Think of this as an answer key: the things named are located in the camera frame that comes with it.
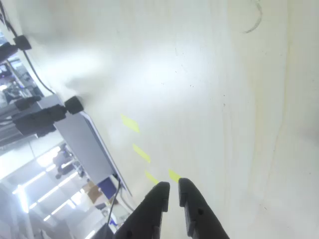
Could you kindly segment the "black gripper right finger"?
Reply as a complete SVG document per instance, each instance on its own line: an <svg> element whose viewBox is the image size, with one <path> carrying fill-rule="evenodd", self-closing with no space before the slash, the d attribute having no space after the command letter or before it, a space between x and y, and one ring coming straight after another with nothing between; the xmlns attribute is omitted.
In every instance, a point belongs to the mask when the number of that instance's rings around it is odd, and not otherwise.
<svg viewBox="0 0 319 239"><path fill-rule="evenodd" d="M178 180L179 206L184 208L186 233L193 239L227 239L229 236L205 198L188 178Z"/></svg>

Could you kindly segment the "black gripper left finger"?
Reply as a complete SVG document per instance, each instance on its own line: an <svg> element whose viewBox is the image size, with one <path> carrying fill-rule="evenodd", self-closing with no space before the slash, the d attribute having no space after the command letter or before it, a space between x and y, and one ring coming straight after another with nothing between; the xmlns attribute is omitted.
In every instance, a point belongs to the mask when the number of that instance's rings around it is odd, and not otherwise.
<svg viewBox="0 0 319 239"><path fill-rule="evenodd" d="M114 234L116 239L159 239L162 214L168 211L170 184L157 183Z"/></svg>

